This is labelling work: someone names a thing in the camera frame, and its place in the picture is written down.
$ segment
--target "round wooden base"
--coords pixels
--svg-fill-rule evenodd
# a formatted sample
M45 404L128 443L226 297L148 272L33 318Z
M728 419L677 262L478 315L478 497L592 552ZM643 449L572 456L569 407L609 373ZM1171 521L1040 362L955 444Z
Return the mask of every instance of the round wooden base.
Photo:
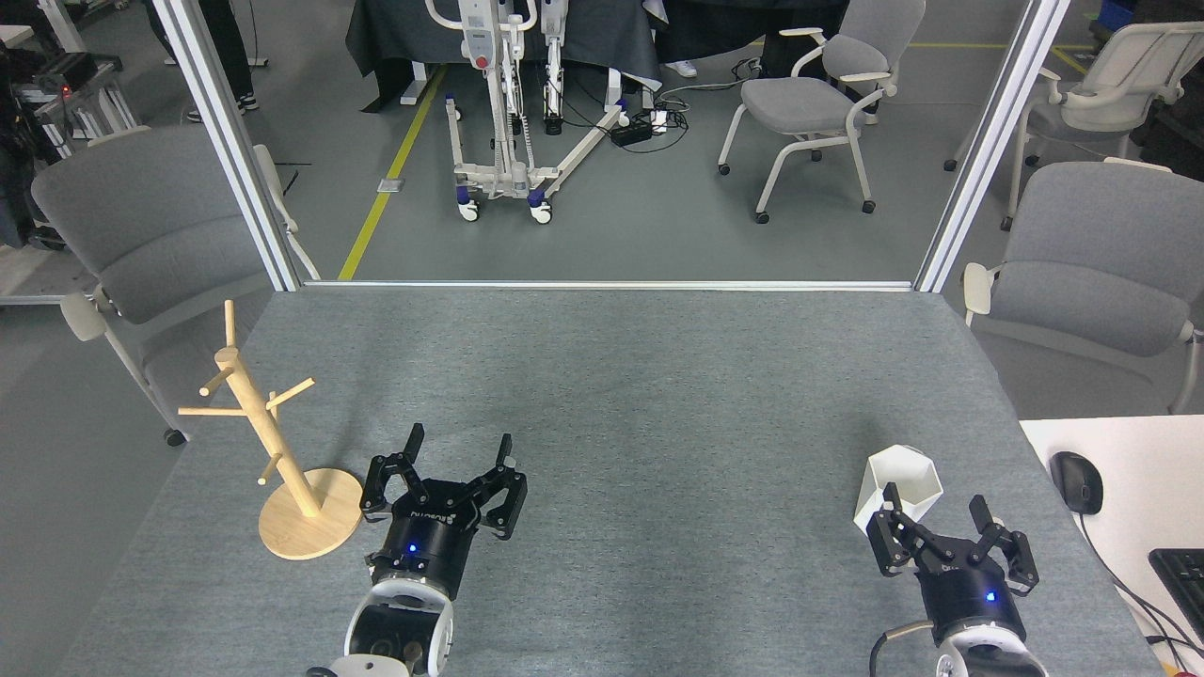
M321 505L317 517L306 517L287 484L281 484L259 512L259 537L284 559L321 557L349 538L360 523L364 489L349 472L332 467L306 471L313 498Z

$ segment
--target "metal frame pole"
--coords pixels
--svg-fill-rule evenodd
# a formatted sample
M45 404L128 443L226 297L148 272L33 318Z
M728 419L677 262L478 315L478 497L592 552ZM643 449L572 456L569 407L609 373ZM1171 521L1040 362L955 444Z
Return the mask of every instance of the metal frame pole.
M264 260L267 277L277 292L296 292L300 281L285 253L267 183L255 161L247 128L238 116L200 6L196 0L154 0L154 6L218 152L222 169L234 189L252 240Z
M1031 0L1025 8L966 161L954 182L940 225L915 278L916 290L939 293L944 288L1069 5L1070 0Z

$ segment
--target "white desk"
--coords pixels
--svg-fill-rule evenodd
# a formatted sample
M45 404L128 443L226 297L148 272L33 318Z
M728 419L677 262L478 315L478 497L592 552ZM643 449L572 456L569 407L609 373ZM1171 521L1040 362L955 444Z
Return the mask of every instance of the white desk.
M1099 469L1103 510L1085 516L1099 555L1134 593L1167 612L1199 643L1202 637L1146 558L1155 548L1204 547L1199 517L1204 516L1204 416L1025 420L1021 426L1046 470L1049 458L1063 451ZM1143 632L1158 634L1144 612L1133 616ZM1167 631L1175 634L1169 626ZM1155 653L1171 664L1164 643ZM1179 653L1190 670L1204 675L1200 657L1186 647Z
M0 24L0 40L4 40L5 47L16 47L30 37L34 37L34 29L28 25Z

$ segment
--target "mouse cable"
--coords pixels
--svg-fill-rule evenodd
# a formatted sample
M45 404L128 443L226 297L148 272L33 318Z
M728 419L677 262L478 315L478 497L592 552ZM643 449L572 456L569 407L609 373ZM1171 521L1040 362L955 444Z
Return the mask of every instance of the mouse cable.
M1193 642L1190 641L1191 635L1188 635L1187 632L1185 632L1184 629L1182 629L1182 626L1179 625L1179 623L1176 623L1174 618L1167 616L1167 612L1164 612L1161 608L1153 606L1152 604L1145 601L1144 597L1141 597L1140 595L1138 595L1137 593L1134 593L1128 585L1125 584L1123 581L1120 579L1119 576L1116 576L1116 572L1112 571L1112 567L1108 566L1108 563L1104 561L1104 558L1099 557L1099 551L1096 549L1096 543L1091 540L1091 534L1087 532L1087 523L1082 518L1082 513L1081 512L1079 513L1079 526L1082 529L1084 537L1087 538L1087 544L1091 546L1091 552L1094 553L1096 559L1098 559L1099 563L1104 565L1104 570L1108 571L1108 576L1111 577L1112 583L1117 588L1120 588L1121 590L1123 590L1125 594L1127 594L1129 597L1132 597L1133 601L1135 601L1138 604L1138 606L1141 607L1143 611L1145 611L1146 616L1150 617L1150 620L1153 622L1153 625L1158 629L1158 631L1162 632L1163 636L1168 636L1168 637L1170 636L1165 631L1165 628L1162 625L1162 623L1158 620L1158 616L1161 616L1164 619L1167 619L1167 622L1170 623L1171 628L1174 628L1175 631L1179 632L1182 636L1182 640L1180 640L1180 642L1182 642L1187 647L1191 647L1192 650L1194 650L1196 653L1200 653L1200 647L1198 647L1196 643L1193 643ZM1187 667L1184 665L1182 657L1179 655L1179 649L1175 648L1175 642L1167 642L1167 646L1170 648L1170 655L1174 658L1175 665L1180 670L1182 670L1182 671L1186 672Z

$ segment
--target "chair backrest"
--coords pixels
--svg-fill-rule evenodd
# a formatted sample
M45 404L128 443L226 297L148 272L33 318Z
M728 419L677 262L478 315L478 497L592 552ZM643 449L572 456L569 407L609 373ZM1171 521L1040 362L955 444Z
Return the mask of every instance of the chair backrest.
M852 0L840 31L824 48L825 70L832 76L895 72L920 28L923 11L925 0ZM858 53L857 43L873 47L880 57Z
M1179 81L1202 57L1204 22L1129 24L1108 40L1072 90L1076 100L1062 106L1062 119L1088 131L1135 129L1156 96L1178 98Z
M1204 292L1204 183L1149 167L1060 163L1025 189L991 317L1137 355L1180 336Z
M41 172L33 195L135 324L264 272L201 125L153 129L85 148Z

